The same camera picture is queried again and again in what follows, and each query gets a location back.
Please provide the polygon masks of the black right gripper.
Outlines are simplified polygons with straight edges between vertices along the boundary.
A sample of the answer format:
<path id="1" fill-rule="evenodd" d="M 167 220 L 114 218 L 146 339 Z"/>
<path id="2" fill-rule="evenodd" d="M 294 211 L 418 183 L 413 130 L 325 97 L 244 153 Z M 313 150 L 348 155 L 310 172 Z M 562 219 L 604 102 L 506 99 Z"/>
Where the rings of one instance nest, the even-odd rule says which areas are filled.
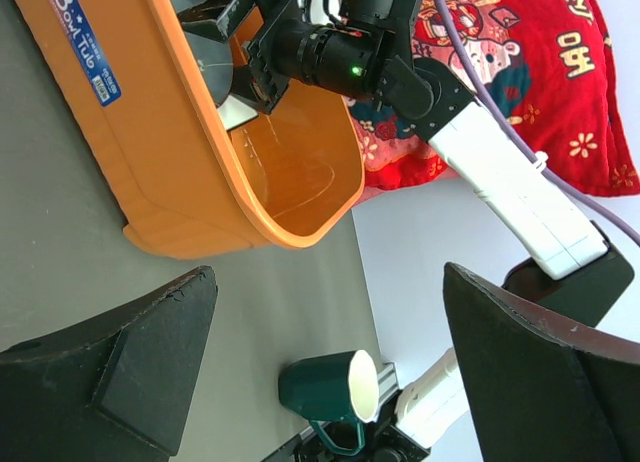
<path id="1" fill-rule="evenodd" d="M 263 25 L 244 44 L 242 101 L 270 114 L 295 79 L 354 99 L 376 91 L 393 0 L 342 0 L 327 24 L 299 0 L 205 0 L 177 13 L 181 28 L 226 43 L 257 6 Z"/>

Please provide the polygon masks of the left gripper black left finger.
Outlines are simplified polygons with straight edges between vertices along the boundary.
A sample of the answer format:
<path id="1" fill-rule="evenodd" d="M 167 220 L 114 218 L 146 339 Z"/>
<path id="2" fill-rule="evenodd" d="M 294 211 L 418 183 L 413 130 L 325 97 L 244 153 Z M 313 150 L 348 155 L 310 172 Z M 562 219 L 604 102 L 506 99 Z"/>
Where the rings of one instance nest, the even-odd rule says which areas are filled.
<path id="1" fill-rule="evenodd" d="M 199 266 L 109 311 L 1 353 L 4 461 L 177 455 L 218 286 Z"/>

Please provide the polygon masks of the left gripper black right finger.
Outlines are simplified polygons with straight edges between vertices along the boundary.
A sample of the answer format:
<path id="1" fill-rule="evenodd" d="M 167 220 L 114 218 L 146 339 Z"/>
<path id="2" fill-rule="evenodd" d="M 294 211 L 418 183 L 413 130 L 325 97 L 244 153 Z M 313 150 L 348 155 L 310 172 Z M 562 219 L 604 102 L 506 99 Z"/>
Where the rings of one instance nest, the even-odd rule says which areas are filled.
<path id="1" fill-rule="evenodd" d="M 638 460 L 638 343 L 456 263 L 443 299 L 484 460 Z"/>

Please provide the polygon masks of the orange plastic bin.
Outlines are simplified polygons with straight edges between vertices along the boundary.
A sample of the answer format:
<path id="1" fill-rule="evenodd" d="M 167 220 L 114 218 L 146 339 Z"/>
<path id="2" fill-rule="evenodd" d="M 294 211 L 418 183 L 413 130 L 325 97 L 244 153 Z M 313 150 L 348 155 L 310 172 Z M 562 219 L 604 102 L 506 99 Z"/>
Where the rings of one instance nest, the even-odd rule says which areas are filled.
<path id="1" fill-rule="evenodd" d="M 14 0 L 143 251 L 316 244 L 358 201 L 343 99 L 292 82 L 227 130 L 171 0 Z"/>

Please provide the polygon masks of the blue-grey round plate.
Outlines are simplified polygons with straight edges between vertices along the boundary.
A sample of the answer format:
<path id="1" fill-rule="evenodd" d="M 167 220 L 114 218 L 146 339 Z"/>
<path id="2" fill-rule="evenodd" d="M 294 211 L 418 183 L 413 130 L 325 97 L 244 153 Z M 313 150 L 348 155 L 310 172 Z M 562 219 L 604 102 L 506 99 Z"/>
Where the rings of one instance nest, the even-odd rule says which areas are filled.
<path id="1" fill-rule="evenodd" d="M 206 0 L 170 0 L 176 14 Z M 216 107 L 227 99 L 233 77 L 230 45 L 184 31 L 192 55 L 199 67 Z"/>

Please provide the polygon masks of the white square plate black rim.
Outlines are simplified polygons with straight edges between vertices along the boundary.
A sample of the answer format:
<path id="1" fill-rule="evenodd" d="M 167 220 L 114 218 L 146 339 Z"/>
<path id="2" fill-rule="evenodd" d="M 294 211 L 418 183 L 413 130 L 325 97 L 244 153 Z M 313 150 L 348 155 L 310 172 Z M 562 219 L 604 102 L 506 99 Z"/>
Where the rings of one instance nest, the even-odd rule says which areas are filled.
<path id="1" fill-rule="evenodd" d="M 234 130 L 258 117 L 258 112 L 240 101 L 234 95 L 228 95 L 217 107 L 218 116 L 226 131 Z"/>

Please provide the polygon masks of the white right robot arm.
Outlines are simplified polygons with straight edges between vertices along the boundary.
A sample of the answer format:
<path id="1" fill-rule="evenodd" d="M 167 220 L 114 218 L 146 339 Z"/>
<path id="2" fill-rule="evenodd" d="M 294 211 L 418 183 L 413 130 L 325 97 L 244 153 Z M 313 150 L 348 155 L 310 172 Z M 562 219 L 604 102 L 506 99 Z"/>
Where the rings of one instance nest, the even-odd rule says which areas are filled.
<path id="1" fill-rule="evenodd" d="M 325 23 L 312 0 L 204 0 L 180 11 L 182 29 L 228 41 L 253 11 L 262 24 L 246 43 L 230 95 L 269 114 L 291 81 L 389 106 L 473 188 L 528 251 L 507 291 L 577 322 L 597 325 L 630 285 L 631 264 L 587 210 L 608 210 L 553 174 L 509 127 L 473 73 L 413 59 L 421 0 L 342 0 Z"/>

